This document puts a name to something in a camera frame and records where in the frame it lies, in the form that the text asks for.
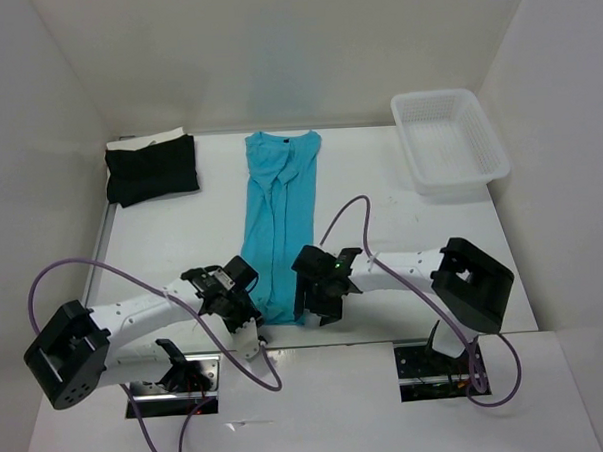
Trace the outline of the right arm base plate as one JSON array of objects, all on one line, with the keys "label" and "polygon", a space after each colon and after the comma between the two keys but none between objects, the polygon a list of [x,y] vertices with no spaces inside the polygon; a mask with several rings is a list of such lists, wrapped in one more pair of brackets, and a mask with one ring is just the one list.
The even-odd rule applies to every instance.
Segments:
[{"label": "right arm base plate", "polygon": [[464,397],[470,379],[469,355],[464,351],[451,358],[420,344],[395,345],[393,348],[401,401],[432,401]]}]

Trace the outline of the white t shirt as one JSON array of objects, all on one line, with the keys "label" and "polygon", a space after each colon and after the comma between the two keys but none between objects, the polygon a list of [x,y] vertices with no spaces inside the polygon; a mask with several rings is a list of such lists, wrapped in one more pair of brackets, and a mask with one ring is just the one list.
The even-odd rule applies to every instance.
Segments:
[{"label": "white t shirt", "polygon": [[120,151],[136,151],[149,147],[151,145],[173,141],[174,139],[182,137],[183,135],[185,135],[184,129],[182,127],[177,127],[170,131],[150,134],[148,136],[127,136],[117,141],[108,142],[106,144],[106,149]]}]

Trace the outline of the cyan t shirt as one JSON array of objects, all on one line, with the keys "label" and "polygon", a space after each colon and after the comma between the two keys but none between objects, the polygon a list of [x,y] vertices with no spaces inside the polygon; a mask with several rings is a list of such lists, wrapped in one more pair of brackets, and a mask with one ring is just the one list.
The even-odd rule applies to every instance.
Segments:
[{"label": "cyan t shirt", "polygon": [[302,324],[294,317],[294,260],[314,242],[316,174],[321,135],[245,140],[249,178],[241,257],[259,273],[252,299],[268,325]]}]

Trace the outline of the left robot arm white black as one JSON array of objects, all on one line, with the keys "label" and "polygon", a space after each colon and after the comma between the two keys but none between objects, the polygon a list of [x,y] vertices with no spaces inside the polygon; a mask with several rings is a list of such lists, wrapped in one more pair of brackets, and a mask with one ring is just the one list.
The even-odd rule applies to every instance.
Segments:
[{"label": "left robot arm white black", "polygon": [[62,411],[97,388],[142,382],[164,391],[207,391],[210,381],[162,329],[204,315],[219,317],[235,351],[259,351],[263,323],[249,295],[259,274],[241,257],[190,269],[154,293],[104,306],[66,302],[40,329],[24,362],[52,407]]}]

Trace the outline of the black t shirt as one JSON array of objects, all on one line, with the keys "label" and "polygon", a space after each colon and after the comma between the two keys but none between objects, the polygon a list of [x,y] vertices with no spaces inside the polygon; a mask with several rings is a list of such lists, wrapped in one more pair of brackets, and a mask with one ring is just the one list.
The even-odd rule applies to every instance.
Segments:
[{"label": "black t shirt", "polygon": [[104,160],[109,170],[107,200],[123,208],[200,189],[195,141],[190,135],[138,150],[107,150]]}]

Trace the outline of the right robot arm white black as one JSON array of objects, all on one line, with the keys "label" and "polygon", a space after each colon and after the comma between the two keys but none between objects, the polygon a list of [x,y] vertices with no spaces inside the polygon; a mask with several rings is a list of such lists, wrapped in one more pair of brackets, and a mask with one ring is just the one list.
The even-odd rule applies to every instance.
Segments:
[{"label": "right robot arm white black", "polygon": [[343,318],[350,294],[406,288],[428,301],[440,316],[425,360],[447,373],[481,335],[501,331],[514,273],[482,249],[452,237],[441,249],[369,254],[344,248],[336,256],[305,246],[291,269],[296,273],[294,317],[316,315],[322,326]]}]

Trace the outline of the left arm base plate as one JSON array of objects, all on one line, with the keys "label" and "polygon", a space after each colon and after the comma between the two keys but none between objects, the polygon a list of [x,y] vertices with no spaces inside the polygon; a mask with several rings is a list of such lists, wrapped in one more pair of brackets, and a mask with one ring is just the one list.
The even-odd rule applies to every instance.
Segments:
[{"label": "left arm base plate", "polygon": [[144,418],[180,417],[200,405],[197,415],[216,414],[220,357],[218,355],[187,355],[190,365],[156,383],[135,381],[128,385]]}]

